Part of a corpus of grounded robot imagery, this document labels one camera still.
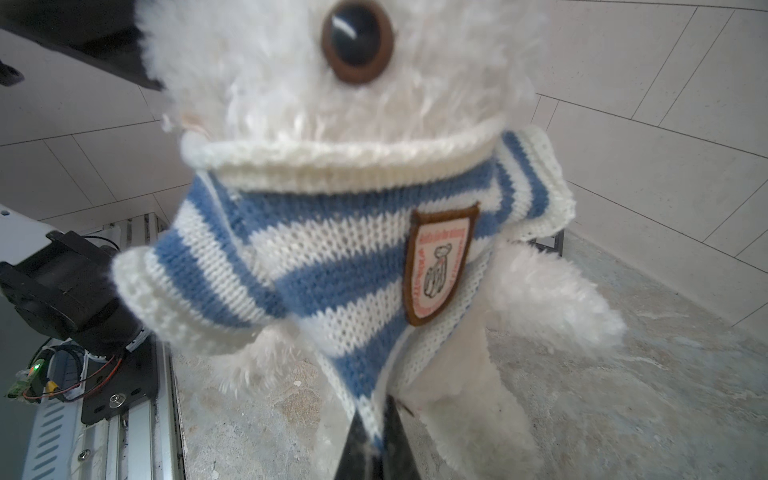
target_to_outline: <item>sweater collar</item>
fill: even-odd
[[[187,131],[181,156],[227,187],[297,194],[356,193],[424,184],[461,174],[492,155],[505,126],[491,118],[462,133],[394,144],[216,141]]]

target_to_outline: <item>shield-shaped patch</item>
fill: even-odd
[[[479,214],[478,205],[436,214],[413,213],[403,281],[411,325],[428,323],[451,301]]]

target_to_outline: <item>bolt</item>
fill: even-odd
[[[109,408],[111,409],[116,409],[123,405],[123,403],[125,403],[124,393],[115,393],[113,396],[109,397]]]

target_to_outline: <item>brown eye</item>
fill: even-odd
[[[386,68],[394,48],[392,25],[372,0],[340,2],[323,24],[323,54],[339,80],[367,83]]]

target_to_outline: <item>stuffed animal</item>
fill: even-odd
[[[197,175],[160,241],[115,260],[125,304],[241,381],[301,332],[375,457],[391,399],[467,478],[533,476],[485,327],[588,355],[624,331],[520,243],[574,216],[546,134],[506,129],[532,95],[533,3],[146,0],[137,23]]]

